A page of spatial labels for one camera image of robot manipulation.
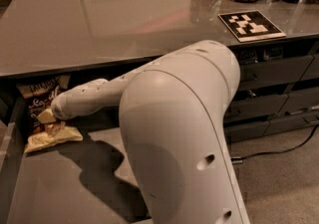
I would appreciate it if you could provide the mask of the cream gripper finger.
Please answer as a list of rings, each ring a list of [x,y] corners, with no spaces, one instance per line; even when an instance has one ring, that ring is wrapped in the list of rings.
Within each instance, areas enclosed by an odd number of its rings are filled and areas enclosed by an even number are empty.
[[[52,123],[57,121],[56,117],[54,116],[50,108],[47,108],[43,110],[41,113],[39,113],[37,115],[37,119],[40,123]]]

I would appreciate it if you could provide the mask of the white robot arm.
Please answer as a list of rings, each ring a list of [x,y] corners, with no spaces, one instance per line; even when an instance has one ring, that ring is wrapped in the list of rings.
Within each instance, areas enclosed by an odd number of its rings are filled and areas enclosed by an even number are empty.
[[[61,120],[116,106],[122,140],[154,224],[250,224],[223,118],[240,81],[223,44],[200,41],[111,81],[57,95]]]

